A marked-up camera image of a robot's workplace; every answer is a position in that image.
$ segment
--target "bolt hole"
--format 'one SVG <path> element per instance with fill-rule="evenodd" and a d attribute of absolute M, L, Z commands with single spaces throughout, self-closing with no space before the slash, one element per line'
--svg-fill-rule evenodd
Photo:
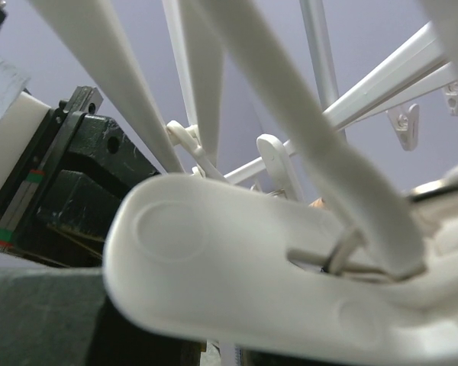
<path fill-rule="evenodd" d="M 89 104 L 89 113 L 90 114 L 95 114 L 96 111 L 97 111 L 97 107 L 95 106 L 95 104 L 90 103 Z"/>
<path fill-rule="evenodd" d="M 119 151 L 119 147 L 121 146 L 121 142 L 117 137 L 110 137 L 107 140 L 107 150 L 111 154 L 115 154 L 117 151 Z"/>

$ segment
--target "white plastic clip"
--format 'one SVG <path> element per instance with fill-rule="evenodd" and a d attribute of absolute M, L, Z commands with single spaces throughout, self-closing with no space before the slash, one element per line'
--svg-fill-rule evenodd
<path fill-rule="evenodd" d="M 194 167 L 192 168 L 192 173 L 193 173 L 192 175 L 193 175 L 194 177 L 197 177 L 197 178 L 205 178 L 205 172 L 204 172 L 202 169 L 200 169 L 199 166 L 194 166 Z"/>
<path fill-rule="evenodd" d="M 200 138 L 198 137 L 198 126 L 196 124 L 188 126 L 187 128 L 185 128 L 185 130 L 189 133 L 191 137 L 193 137 L 197 141 L 198 144 L 200 144 Z M 169 141 L 173 146 L 181 144 L 179 138 L 175 134 L 171 133 L 167 126 L 166 133 L 168 133 Z"/>
<path fill-rule="evenodd" d="M 458 82 L 452 82 L 451 84 L 443 88 L 443 95 L 450 110 L 450 115 L 458 116 Z"/>
<path fill-rule="evenodd" d="M 254 180 L 254 184 L 251 186 L 250 191 L 263 192 L 263 189 L 261 188 L 260 181 L 258 179 Z"/>
<path fill-rule="evenodd" d="M 166 130 L 179 141 L 179 144 L 192 156 L 208 178 L 227 182 L 227 179 L 208 160 L 205 150 L 200 146 L 197 139 L 190 134 L 189 130 L 186 130 L 175 120 L 168 123 Z"/>
<path fill-rule="evenodd" d="M 302 189 L 283 143 L 273 135 L 263 134 L 256 139 L 256 145 L 275 188 L 283 190 L 287 199 L 303 202 Z"/>
<path fill-rule="evenodd" d="M 387 111 L 390 122 L 397 133 L 398 140 L 405 151 L 412 151 L 418 146 L 419 105 L 413 104 L 408 111 L 403 106 Z"/>

